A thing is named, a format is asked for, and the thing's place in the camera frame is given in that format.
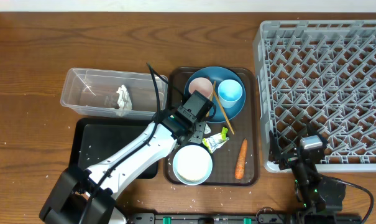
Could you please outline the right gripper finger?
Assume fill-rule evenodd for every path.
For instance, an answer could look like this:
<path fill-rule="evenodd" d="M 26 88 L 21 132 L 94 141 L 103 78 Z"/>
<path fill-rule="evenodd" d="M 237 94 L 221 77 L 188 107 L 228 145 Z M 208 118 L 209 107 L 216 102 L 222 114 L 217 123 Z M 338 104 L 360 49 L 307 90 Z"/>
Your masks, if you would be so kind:
<path fill-rule="evenodd" d="M 319 134 L 318 131 L 310 123 L 306 123 L 306 130 L 307 130 L 308 136 L 317 136 L 319 137 L 323 146 L 328 145 L 328 140 L 324 138 L 321 134 Z"/>
<path fill-rule="evenodd" d="M 270 140 L 270 147 L 269 147 L 269 160 L 273 162 L 278 162 L 281 159 L 281 152 L 278 147 L 278 142 L 276 137 L 274 136 L 272 131 L 269 131 L 269 140 Z"/>

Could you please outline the green yellow snack wrapper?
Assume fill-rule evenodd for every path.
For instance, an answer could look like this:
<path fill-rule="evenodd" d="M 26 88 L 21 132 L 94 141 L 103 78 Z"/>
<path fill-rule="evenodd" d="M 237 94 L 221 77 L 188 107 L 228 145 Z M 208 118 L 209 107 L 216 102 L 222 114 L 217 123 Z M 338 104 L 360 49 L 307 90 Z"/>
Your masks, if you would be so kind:
<path fill-rule="evenodd" d="M 202 139 L 202 143 L 210 154 L 221 148 L 229 140 L 229 137 L 227 136 L 228 131 L 227 128 L 223 127 L 220 133 Z"/>

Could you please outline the light blue bowl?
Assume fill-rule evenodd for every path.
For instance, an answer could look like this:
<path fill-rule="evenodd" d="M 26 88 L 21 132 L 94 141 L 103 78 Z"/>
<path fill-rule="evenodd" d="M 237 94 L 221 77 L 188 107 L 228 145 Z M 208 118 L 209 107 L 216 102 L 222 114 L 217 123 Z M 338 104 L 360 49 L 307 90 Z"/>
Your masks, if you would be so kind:
<path fill-rule="evenodd" d="M 172 168 L 176 178 L 185 185 L 204 183 L 213 169 L 210 153 L 198 145 L 184 146 L 174 155 Z"/>

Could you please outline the orange carrot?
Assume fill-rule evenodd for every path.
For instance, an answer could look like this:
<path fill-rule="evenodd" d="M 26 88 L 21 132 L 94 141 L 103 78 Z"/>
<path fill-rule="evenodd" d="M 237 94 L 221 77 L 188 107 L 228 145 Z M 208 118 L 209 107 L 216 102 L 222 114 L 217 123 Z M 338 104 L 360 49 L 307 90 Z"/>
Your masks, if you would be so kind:
<path fill-rule="evenodd" d="M 248 149 L 248 141 L 244 139 L 242 142 L 240 151 L 239 151 L 239 155 L 238 155 L 236 167 L 235 167 L 235 172 L 234 172 L 234 177 L 238 180 L 241 180 L 244 176 L 247 149 Z"/>

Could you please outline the white tissue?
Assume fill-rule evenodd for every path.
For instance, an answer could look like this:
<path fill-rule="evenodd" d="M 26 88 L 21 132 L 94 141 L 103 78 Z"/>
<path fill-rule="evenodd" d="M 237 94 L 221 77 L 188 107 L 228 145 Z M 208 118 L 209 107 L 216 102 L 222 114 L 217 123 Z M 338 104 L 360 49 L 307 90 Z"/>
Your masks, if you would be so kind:
<path fill-rule="evenodd" d="M 132 100 L 125 85 L 121 85 L 116 93 L 119 95 L 117 99 L 118 109 L 116 114 L 118 116 L 125 116 L 132 110 Z"/>
<path fill-rule="evenodd" d="M 204 127 L 204 134 L 210 134 L 211 133 L 211 128 L 209 127 L 208 124 L 205 124 Z"/>

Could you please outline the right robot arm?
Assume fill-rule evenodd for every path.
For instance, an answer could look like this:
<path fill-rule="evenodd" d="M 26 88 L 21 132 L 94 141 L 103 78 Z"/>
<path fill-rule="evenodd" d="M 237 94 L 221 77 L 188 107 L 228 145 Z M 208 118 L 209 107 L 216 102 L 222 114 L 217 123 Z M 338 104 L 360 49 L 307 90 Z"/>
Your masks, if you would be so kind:
<path fill-rule="evenodd" d="M 280 170 L 290 169 L 295 178 L 295 193 L 304 207 L 286 216 L 284 223 L 339 223 L 337 212 L 342 210 L 346 186 L 322 176 L 316 163 L 324 158 L 327 140 L 310 124 L 307 137 L 300 139 L 293 152 L 282 152 L 273 132 L 269 132 L 270 152 Z"/>

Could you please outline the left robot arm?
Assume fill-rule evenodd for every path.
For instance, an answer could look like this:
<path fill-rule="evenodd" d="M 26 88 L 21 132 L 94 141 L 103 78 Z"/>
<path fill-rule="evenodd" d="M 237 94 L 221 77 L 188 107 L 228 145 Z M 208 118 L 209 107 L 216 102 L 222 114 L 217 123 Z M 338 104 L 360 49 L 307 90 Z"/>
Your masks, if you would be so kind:
<path fill-rule="evenodd" d="M 149 166 L 187 142 L 209 110 L 209 106 L 196 104 L 163 110 L 142 134 L 111 157 L 85 170 L 69 166 L 39 218 L 44 223 L 125 223 L 125 216 L 116 208 L 118 196 Z"/>

